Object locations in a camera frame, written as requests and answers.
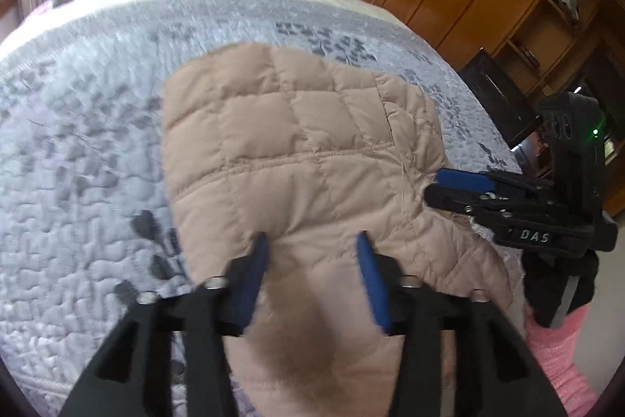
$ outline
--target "beige quilted jacket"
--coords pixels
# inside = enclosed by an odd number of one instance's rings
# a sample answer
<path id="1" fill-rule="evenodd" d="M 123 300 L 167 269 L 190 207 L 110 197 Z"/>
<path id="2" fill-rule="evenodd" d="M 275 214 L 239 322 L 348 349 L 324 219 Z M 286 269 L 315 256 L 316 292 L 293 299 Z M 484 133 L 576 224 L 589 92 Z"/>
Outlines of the beige quilted jacket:
<path id="1" fill-rule="evenodd" d="M 487 289 L 507 272 L 466 218 L 427 208 L 448 164 L 419 87 L 289 48 L 241 44 L 167 82 L 164 168 L 196 283 L 221 274 L 258 232 L 271 267 L 254 322 L 229 338 L 234 374 L 265 417 L 382 417 L 402 339 L 374 324 L 355 235 L 438 291 Z"/>

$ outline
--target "screw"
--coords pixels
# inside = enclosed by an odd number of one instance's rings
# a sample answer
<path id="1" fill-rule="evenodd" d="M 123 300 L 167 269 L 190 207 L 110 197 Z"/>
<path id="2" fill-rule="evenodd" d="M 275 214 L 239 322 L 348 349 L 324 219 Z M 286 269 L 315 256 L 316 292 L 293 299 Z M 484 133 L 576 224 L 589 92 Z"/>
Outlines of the screw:
<path id="1" fill-rule="evenodd" d="M 156 292 L 143 292 L 137 297 L 139 304 L 154 304 L 158 301 L 158 294 Z"/>
<path id="2" fill-rule="evenodd" d="M 204 282 L 204 288 L 208 290 L 218 290 L 228 286 L 228 279 L 223 276 L 210 277 Z"/>
<path id="3" fill-rule="evenodd" d="M 404 276 L 401 278 L 400 285 L 403 288 L 421 288 L 423 281 L 416 276 Z"/>
<path id="4" fill-rule="evenodd" d="M 488 292 L 486 290 L 482 290 L 481 288 L 477 288 L 473 292 L 471 292 L 469 298 L 471 299 L 471 302 L 481 303 L 489 302 L 491 300 L 488 296 Z"/>

